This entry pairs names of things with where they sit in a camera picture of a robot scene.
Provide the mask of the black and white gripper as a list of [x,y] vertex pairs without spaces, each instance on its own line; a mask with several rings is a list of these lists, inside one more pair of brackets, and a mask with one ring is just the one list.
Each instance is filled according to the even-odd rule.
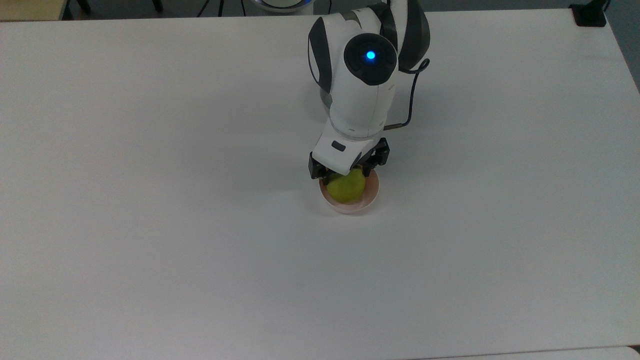
[[372,137],[349,137],[338,132],[328,119],[314,149],[310,152],[310,178],[322,186],[329,184],[332,174],[347,176],[360,168],[365,178],[373,169],[386,164],[390,154],[387,139],[380,134]]

